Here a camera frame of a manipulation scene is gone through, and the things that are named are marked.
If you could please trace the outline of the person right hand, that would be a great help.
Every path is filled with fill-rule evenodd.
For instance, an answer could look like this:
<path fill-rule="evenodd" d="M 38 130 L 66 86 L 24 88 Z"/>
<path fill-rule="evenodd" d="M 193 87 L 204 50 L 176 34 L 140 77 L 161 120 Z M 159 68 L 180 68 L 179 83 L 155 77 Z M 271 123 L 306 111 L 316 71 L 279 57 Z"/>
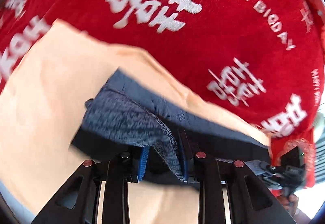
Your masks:
<path fill-rule="evenodd" d="M 288 197 L 280 195 L 277 199 L 291 216 L 296 214 L 299 203 L 299 198 L 296 195 L 293 194 Z"/>

